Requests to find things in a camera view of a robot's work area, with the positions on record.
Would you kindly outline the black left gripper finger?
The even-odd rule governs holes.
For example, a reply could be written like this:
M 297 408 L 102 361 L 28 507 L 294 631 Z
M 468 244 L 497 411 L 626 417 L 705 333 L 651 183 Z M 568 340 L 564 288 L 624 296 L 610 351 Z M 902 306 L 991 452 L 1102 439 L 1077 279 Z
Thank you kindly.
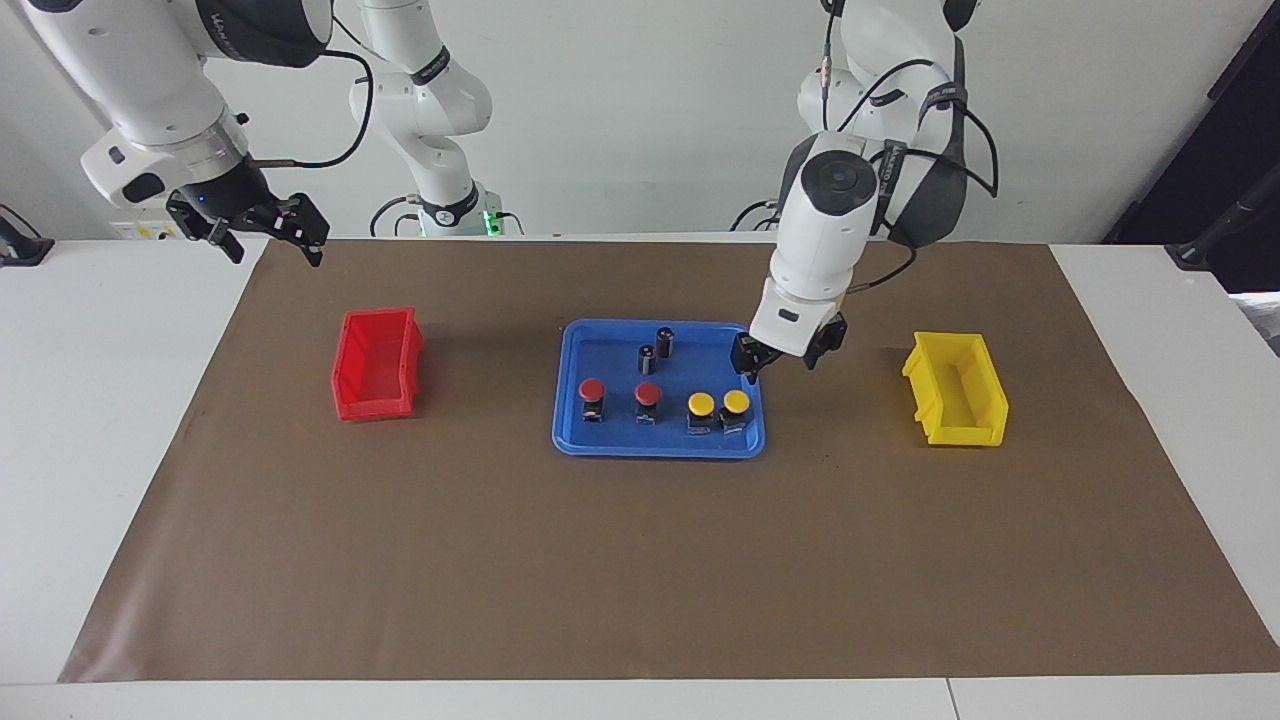
M 803 363 L 809 372 L 817 369 L 819 360 L 828 352 L 838 351 L 847 333 L 849 324 L 842 313 L 836 313 L 810 340 Z
M 737 333 L 730 347 L 730 361 L 736 374 L 755 386 L 762 370 L 769 365 L 769 346 L 749 333 Z

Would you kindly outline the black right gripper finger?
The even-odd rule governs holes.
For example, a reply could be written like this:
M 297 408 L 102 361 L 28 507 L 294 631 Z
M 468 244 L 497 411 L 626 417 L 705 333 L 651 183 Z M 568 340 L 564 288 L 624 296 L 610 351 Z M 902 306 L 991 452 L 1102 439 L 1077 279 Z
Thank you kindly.
M 310 196 L 293 193 L 251 208 L 244 213 L 244 228 L 297 247 L 311 268 L 319 268 L 332 227 Z
M 219 249 L 233 264 L 243 261 L 244 247 L 232 233 L 227 219 L 209 220 L 184 195 L 170 195 L 165 201 L 165 210 L 187 240 Z

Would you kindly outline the blue plastic tray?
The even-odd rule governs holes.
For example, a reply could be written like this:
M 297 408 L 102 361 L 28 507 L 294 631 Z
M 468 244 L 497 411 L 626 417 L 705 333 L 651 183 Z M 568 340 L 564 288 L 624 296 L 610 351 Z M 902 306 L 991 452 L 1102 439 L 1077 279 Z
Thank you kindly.
M 675 331 L 669 357 L 657 357 L 655 374 L 637 372 L 637 350 L 655 343 L 659 327 Z M 550 437 L 556 447 L 572 456 L 663 457 L 746 460 L 765 447 L 762 391 L 735 373 L 730 347 L 744 327 L 727 322 L 676 322 L 635 319 L 579 319 L 563 332 L 556 406 Z M 605 384 L 603 421 L 585 421 L 580 415 L 579 384 L 594 377 Z M 659 418 L 655 425 L 635 420 L 635 387 L 645 380 L 660 387 Z M 745 430 L 726 434 L 717 413 L 710 434 L 691 436 L 686 429 L 686 401 L 691 393 L 707 392 L 717 401 L 741 389 L 751 397 L 750 420 Z

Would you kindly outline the yellow plastic bin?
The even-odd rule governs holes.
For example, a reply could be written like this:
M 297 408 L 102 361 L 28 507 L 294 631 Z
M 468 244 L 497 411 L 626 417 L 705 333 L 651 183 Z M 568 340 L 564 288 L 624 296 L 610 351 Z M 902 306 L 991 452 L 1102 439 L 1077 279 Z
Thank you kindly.
M 1010 404 L 986 338 L 916 332 L 901 374 L 916 405 L 914 421 L 934 447 L 998 447 Z

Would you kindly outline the red plastic bin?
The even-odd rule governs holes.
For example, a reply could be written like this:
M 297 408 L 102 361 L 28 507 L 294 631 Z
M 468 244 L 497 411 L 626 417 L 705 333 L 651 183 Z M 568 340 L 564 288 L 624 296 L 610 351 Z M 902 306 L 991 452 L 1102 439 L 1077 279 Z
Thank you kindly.
M 338 419 L 379 421 L 412 415 L 421 352 L 422 332 L 413 307 L 347 313 L 332 369 Z

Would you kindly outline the brown paper mat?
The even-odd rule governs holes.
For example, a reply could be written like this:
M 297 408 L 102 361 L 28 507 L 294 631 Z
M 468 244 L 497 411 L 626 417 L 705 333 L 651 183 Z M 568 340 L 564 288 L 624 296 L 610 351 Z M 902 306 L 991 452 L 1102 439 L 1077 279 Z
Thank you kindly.
M 943 243 L 762 377 L 745 462 L 570 457 L 579 318 L 741 322 L 750 243 L 271 243 L 63 682 L 1280 670 L 1044 246 Z M 413 307 L 413 414 L 342 421 L 349 311 Z M 986 338 L 998 447 L 934 447 L 916 332 Z

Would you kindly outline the black tripod stand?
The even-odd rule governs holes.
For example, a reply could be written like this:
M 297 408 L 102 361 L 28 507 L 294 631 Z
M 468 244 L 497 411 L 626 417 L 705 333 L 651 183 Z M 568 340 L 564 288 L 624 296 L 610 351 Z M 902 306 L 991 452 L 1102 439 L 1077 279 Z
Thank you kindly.
M 1184 272 L 1210 272 L 1210 255 L 1225 240 L 1239 234 L 1280 206 L 1280 160 L 1193 240 L 1166 243 L 1165 252 Z

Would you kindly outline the grey metal object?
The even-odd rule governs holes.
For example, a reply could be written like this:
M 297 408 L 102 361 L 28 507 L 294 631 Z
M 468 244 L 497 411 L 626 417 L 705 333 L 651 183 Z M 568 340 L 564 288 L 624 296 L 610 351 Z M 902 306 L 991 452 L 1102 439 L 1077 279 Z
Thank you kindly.
M 1280 357 L 1280 291 L 1231 293 L 1230 297 Z

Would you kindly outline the black curtain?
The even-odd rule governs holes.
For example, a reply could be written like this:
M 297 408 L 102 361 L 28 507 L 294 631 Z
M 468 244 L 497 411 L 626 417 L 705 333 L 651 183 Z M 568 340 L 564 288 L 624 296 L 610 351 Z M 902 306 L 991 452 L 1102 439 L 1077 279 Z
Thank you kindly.
M 1207 113 L 1172 160 L 1102 242 L 1190 243 L 1224 213 L 1245 208 L 1203 264 L 1230 293 L 1280 292 L 1280 186 L 1245 201 L 1280 168 L 1280 0 L 1270 0 L 1207 99 Z

